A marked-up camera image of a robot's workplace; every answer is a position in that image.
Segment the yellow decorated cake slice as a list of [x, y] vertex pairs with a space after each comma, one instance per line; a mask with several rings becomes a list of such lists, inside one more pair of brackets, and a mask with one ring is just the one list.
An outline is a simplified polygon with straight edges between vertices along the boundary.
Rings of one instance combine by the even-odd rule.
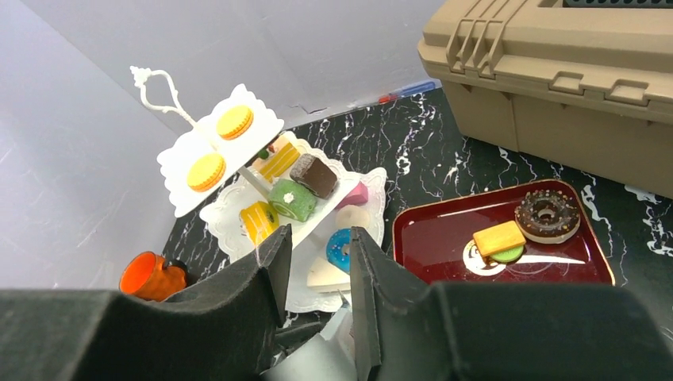
[[254, 245], [261, 244], [279, 227], [277, 211], [266, 202], [255, 202], [242, 209], [240, 220]]

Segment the white coconut ball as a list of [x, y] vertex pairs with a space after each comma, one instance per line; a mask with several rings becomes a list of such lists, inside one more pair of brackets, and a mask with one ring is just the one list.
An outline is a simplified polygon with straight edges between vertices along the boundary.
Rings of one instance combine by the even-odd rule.
[[336, 213], [335, 226], [338, 229], [350, 229], [353, 226], [368, 229], [370, 224], [371, 215], [362, 206], [347, 205]]

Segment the green swirl roll cake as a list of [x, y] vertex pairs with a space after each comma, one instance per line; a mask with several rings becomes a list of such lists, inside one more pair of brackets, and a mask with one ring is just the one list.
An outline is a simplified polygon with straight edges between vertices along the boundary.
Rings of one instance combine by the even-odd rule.
[[278, 214], [306, 222], [317, 205], [317, 197], [291, 179], [279, 179], [268, 195], [268, 203]]

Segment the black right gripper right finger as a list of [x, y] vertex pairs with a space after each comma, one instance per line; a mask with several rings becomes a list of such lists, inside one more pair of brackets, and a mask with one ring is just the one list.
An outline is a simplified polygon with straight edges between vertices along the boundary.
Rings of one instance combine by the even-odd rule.
[[360, 380], [669, 380], [672, 355], [627, 290], [425, 283], [351, 230]]

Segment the yellow layered cake piece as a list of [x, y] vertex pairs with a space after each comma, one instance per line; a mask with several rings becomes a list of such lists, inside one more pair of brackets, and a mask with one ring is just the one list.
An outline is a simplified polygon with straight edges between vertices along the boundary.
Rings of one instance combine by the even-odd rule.
[[267, 146], [265, 153], [267, 155], [265, 157], [259, 156], [253, 162], [252, 167], [269, 183], [280, 178], [301, 155], [285, 134], [279, 136]]

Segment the blue sprinkled donut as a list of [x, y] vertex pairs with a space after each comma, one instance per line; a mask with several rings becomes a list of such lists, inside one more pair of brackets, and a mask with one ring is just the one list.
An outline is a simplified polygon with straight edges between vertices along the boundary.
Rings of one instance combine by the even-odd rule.
[[350, 243], [350, 229], [339, 229], [329, 238], [325, 249], [328, 262], [347, 274], [351, 262]]

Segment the green round macaron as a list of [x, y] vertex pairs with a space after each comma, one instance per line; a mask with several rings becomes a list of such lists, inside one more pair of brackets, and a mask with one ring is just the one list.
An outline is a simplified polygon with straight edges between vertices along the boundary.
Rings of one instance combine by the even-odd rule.
[[489, 259], [500, 264], [508, 264], [517, 261], [524, 254], [524, 252], [525, 247], [518, 246], [516, 248], [510, 248], [492, 254], [489, 256]]

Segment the round sandwich biscuit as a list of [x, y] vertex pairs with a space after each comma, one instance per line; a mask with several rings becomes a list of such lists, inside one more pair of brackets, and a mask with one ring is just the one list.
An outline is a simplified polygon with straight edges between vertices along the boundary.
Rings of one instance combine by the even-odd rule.
[[223, 177], [226, 169], [224, 157], [211, 152], [199, 158], [187, 173], [187, 186], [196, 192], [205, 192], [214, 187]]
[[246, 105], [234, 106], [217, 121], [216, 133], [224, 140], [233, 140], [245, 133], [253, 121], [254, 113], [250, 107]]

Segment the chocolate sprinkled donut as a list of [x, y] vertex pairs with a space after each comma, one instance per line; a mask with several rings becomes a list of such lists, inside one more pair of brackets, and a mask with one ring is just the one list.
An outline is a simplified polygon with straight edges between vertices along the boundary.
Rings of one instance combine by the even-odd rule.
[[561, 244], [581, 224], [576, 199], [561, 190], [528, 192], [514, 210], [514, 220], [524, 236], [539, 244]]

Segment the pink rectangular cake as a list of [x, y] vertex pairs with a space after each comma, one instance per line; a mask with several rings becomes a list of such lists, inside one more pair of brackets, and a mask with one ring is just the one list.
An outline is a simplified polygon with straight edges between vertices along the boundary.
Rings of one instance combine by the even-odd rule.
[[336, 206], [337, 209], [341, 209], [345, 206], [361, 206], [366, 204], [369, 199], [368, 188], [362, 183], [358, 184], [339, 202]]

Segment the chocolate swirl roll cake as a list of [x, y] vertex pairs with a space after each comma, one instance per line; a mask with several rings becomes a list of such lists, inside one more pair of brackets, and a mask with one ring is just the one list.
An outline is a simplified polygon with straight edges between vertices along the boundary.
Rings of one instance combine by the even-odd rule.
[[314, 196], [327, 199], [337, 185], [337, 174], [318, 157], [304, 153], [290, 170], [290, 178]]

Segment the white three-tier cake stand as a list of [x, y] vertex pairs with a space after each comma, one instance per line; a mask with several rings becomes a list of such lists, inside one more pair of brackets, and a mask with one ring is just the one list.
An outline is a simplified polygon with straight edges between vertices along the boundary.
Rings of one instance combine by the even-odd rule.
[[[281, 217], [280, 223], [292, 227], [293, 253], [286, 311], [296, 314], [311, 311], [334, 313], [340, 309], [341, 297], [351, 298], [350, 291], [313, 291], [306, 285], [307, 275], [316, 258], [326, 259], [328, 230], [335, 225], [333, 218], [337, 214], [336, 206], [358, 182], [368, 188], [369, 201], [364, 208], [371, 215], [371, 224], [367, 231], [377, 244], [382, 244], [385, 232], [383, 212], [386, 208], [386, 169], [377, 167], [366, 174], [348, 171], [340, 161], [328, 158], [307, 140], [284, 130], [284, 121], [243, 83], [236, 85], [231, 95], [217, 103], [210, 114], [196, 121], [181, 106], [179, 92], [166, 71], [136, 66], [129, 70], [140, 92], [140, 101], [146, 108], [164, 114], [176, 113], [191, 125], [191, 131], [179, 136], [174, 145], [162, 151], [156, 160], [165, 178], [164, 186], [175, 208], [175, 216], [182, 217], [192, 210], [198, 210], [209, 233], [217, 238], [219, 249], [228, 254], [232, 262], [256, 249], [244, 231], [239, 212], [254, 202], [263, 201], [265, 192], [271, 190], [271, 183], [247, 165], [254, 149], [261, 148], [264, 141], [285, 134], [300, 153], [315, 155], [336, 173], [339, 183], [335, 191], [328, 200], [317, 203], [317, 209], [308, 221], [299, 222]], [[251, 107], [254, 113], [252, 127], [241, 138], [222, 140], [215, 133], [216, 122], [226, 111], [238, 105]], [[193, 191], [187, 186], [187, 173], [196, 160], [211, 152], [224, 157], [225, 173], [209, 190]]]

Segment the metal serving tongs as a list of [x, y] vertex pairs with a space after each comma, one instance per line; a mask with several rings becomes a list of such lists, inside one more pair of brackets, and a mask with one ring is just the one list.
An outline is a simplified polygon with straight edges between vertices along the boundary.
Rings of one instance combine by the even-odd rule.
[[356, 380], [355, 340], [351, 299], [305, 344], [261, 374], [262, 380]]

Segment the yellow cheesecake with cherry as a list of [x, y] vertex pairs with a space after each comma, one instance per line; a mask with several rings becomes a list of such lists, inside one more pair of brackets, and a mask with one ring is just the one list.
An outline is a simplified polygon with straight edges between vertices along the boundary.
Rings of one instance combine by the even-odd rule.
[[479, 230], [472, 237], [481, 257], [489, 257], [526, 243], [525, 236], [514, 220]]

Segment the white triangle cake slice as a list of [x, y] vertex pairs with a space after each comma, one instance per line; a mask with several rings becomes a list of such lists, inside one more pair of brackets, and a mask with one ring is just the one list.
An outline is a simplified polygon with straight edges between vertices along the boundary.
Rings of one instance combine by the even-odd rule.
[[316, 258], [311, 265], [306, 285], [319, 293], [351, 290], [350, 275], [322, 257]]

